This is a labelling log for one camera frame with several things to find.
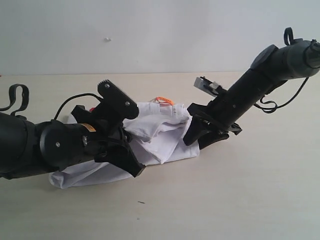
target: white cloth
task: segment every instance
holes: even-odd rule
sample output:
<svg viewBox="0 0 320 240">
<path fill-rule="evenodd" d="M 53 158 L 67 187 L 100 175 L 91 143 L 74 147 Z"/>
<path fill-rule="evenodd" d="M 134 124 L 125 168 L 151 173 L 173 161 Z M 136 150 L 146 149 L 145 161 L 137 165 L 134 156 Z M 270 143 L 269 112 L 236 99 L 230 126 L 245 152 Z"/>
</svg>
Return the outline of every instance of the white cloth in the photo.
<svg viewBox="0 0 320 240">
<path fill-rule="evenodd" d="M 190 146 L 183 142 L 192 117 L 182 104 L 141 102 L 138 107 L 139 116 L 132 120 L 125 119 L 123 125 L 132 134 L 130 146 L 140 163 L 146 166 L 163 164 L 199 155 L 198 142 Z M 70 115 L 68 123 L 75 122 L 75 118 Z M 49 181 L 65 189 L 110 183 L 130 177 L 129 173 L 108 162 L 92 160 L 50 173 Z"/>
</svg>

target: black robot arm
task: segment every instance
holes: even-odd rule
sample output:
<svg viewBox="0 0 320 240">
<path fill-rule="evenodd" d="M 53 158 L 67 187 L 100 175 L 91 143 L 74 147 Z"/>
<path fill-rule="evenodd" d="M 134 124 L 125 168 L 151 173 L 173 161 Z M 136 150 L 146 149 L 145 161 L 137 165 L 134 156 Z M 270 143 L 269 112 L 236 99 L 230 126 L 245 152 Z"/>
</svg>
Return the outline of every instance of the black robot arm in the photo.
<svg viewBox="0 0 320 240">
<path fill-rule="evenodd" d="M 29 90 L 22 84 L 10 87 L 10 105 L 0 111 L 8 110 L 15 103 L 17 87 L 23 89 L 22 106 L 11 115 L 0 112 L 0 177 L 15 179 L 62 171 L 93 159 L 99 163 L 109 162 L 134 177 L 145 168 L 132 152 L 131 136 L 123 128 L 124 119 L 138 116 L 138 106 L 109 80 L 98 85 L 102 97 L 92 93 L 75 96 L 89 95 L 100 101 L 93 111 L 77 105 L 72 111 L 76 124 L 56 120 L 61 108 L 53 120 L 39 124 L 15 116 L 29 103 Z"/>
<path fill-rule="evenodd" d="M 187 146 L 198 141 L 200 149 L 203 149 L 215 142 L 227 139 L 228 132 L 239 134 L 242 129 L 235 121 L 252 106 L 266 113 L 272 113 L 287 105 L 286 103 L 281 106 L 275 105 L 273 108 L 265 108 L 258 105 L 257 101 L 260 100 L 262 104 L 275 103 L 273 101 L 263 102 L 264 96 L 290 79 L 306 78 L 304 85 L 309 77 L 319 72 L 320 43 L 316 40 L 294 39 L 291 28 L 284 31 L 284 42 L 286 46 L 283 48 L 270 45 L 263 50 L 255 58 L 250 69 L 228 90 L 205 77 L 196 79 L 194 86 L 212 95 L 215 99 L 206 106 L 192 103 L 188 107 L 193 118 L 183 138 Z"/>
</svg>

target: light wood surface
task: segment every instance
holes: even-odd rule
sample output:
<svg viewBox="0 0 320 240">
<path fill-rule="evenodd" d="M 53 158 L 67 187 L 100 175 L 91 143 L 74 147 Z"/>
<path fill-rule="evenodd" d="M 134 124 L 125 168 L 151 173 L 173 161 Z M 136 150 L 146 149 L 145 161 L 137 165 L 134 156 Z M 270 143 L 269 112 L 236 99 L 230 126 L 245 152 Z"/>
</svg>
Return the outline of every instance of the light wood surface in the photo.
<svg viewBox="0 0 320 240">
<path fill-rule="evenodd" d="M 188 106 L 209 95 L 193 87 L 205 75 L 228 88 L 242 73 L 2 76 L 0 105 L 11 84 L 30 88 L 23 114 L 51 119 L 68 97 L 97 91 L 108 78 L 136 102 L 163 96 Z M 268 99 L 286 102 L 301 80 Z M 48 175 L 0 179 L 2 240 L 316 240 L 320 236 L 320 75 L 273 114 L 252 108 L 243 131 L 202 150 L 197 158 L 148 167 L 114 183 L 58 189 Z M 87 108 L 94 99 L 73 100 Z"/>
</svg>

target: yellow label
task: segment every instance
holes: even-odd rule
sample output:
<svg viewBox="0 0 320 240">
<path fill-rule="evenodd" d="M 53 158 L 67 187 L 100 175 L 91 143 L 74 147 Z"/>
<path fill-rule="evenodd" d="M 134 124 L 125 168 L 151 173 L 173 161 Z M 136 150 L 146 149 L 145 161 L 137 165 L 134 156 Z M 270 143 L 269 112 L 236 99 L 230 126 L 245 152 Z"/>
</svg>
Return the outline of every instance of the yellow label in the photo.
<svg viewBox="0 0 320 240">
<path fill-rule="evenodd" d="M 90 124 L 88 124 L 88 123 L 80 123 L 82 126 L 84 126 L 86 129 L 88 129 L 88 131 L 89 132 L 96 132 L 96 129 L 93 127 L 93 126 L 91 126 Z"/>
</svg>

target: black cable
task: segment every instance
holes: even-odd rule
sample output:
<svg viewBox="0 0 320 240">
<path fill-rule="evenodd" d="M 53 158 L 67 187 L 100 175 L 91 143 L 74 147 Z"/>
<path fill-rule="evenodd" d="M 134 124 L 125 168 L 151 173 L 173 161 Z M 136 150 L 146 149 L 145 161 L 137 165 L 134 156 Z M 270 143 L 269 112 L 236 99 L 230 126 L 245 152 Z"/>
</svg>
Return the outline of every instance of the black cable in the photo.
<svg viewBox="0 0 320 240">
<path fill-rule="evenodd" d="M 284 104 L 282 104 L 282 105 L 280 105 L 280 106 L 278 106 L 275 101 L 266 101 L 266 102 L 263 102 L 263 98 L 264 98 L 264 97 L 260 99 L 260 103 L 262 103 L 262 104 L 275 104 L 275 107 L 262 107 L 262 106 L 258 105 L 257 103 L 254 104 L 254 106 L 255 106 L 256 108 L 258 108 L 258 109 L 261 109 L 261 110 L 262 110 L 264 113 L 266 113 L 266 114 L 272 114 L 272 113 L 275 112 L 277 109 L 283 108 L 283 107 L 287 106 L 289 103 L 291 103 L 291 102 L 298 96 L 298 94 L 301 92 L 302 88 L 306 85 L 306 83 L 307 83 L 308 80 L 309 80 L 309 77 L 307 77 L 307 78 L 303 81 L 303 83 L 301 84 L 301 86 L 299 87 L 299 89 L 296 91 L 296 93 L 293 95 L 293 97 L 292 97 L 289 101 L 287 101 L 286 103 L 284 103 Z"/>
<path fill-rule="evenodd" d="M 73 99 L 81 98 L 81 97 L 85 97 L 85 96 L 95 97 L 95 98 L 98 99 L 98 101 L 100 101 L 100 102 L 103 100 L 103 98 L 101 98 L 101 97 L 99 97 L 99 96 L 97 96 L 97 95 L 95 95 L 95 94 L 93 94 L 93 93 L 82 93 L 82 94 L 78 94 L 78 95 L 71 96 L 71 97 L 69 97 L 67 100 L 65 100 L 65 101 L 61 104 L 61 106 L 59 107 L 59 109 L 58 109 L 58 111 L 56 112 L 56 114 L 55 114 L 55 116 L 54 116 L 53 119 L 54 119 L 54 120 L 57 120 L 57 118 L 58 118 L 61 110 L 64 108 L 64 106 L 65 106 L 68 102 L 70 102 L 70 101 L 73 100 Z"/>
</svg>

